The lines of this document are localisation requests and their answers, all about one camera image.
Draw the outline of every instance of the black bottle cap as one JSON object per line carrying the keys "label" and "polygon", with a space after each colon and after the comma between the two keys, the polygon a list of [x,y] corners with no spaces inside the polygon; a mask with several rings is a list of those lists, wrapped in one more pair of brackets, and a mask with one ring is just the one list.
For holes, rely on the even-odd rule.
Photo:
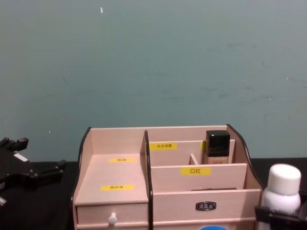
{"label": "black bottle cap", "polygon": [[226,130],[209,130],[206,135],[208,157],[228,157],[230,134]]}

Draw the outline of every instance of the white bottle cap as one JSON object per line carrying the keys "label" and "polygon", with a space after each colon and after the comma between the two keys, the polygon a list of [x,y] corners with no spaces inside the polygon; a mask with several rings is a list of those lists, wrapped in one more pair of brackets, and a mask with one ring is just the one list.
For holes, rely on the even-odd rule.
{"label": "white bottle cap", "polygon": [[268,189],[274,193],[292,196],[298,193],[301,172],[288,164],[275,164],[270,168]]}

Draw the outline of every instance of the white bottle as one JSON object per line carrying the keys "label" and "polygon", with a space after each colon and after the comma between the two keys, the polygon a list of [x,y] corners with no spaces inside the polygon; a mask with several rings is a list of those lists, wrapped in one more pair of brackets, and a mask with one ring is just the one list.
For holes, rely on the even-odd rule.
{"label": "white bottle", "polygon": [[[301,205],[298,194],[301,172],[288,164],[275,164],[270,168],[268,186],[263,191],[261,206],[272,210],[296,213]],[[258,230],[270,230],[270,225],[259,222]]]}

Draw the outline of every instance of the blue object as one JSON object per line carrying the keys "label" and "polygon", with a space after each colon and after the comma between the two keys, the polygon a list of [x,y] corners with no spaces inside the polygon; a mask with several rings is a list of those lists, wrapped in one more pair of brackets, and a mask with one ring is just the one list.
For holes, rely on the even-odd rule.
{"label": "blue object", "polygon": [[223,228],[221,226],[205,226],[205,227],[202,227],[200,230],[227,230],[226,228]]}

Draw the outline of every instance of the yellow label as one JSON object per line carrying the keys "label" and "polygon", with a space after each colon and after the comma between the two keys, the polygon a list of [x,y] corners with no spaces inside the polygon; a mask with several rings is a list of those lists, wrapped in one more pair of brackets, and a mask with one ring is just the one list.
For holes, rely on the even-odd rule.
{"label": "yellow label", "polygon": [[190,176],[210,176],[211,175],[211,168],[210,167],[187,167],[187,168],[180,168],[181,175],[190,175]]}
{"label": "yellow label", "polygon": [[129,161],[135,161],[135,158],[111,158],[109,159],[109,162],[129,162]]}
{"label": "yellow label", "polygon": [[118,190],[132,190],[134,186],[132,184],[120,184],[120,185],[104,185],[100,187],[101,191],[118,191]]}
{"label": "yellow label", "polygon": [[150,143],[149,149],[150,150],[176,150],[177,143],[174,143],[174,142]]}
{"label": "yellow label", "polygon": [[201,150],[204,150],[206,148],[206,142],[204,141],[201,142],[200,146],[201,146]]}

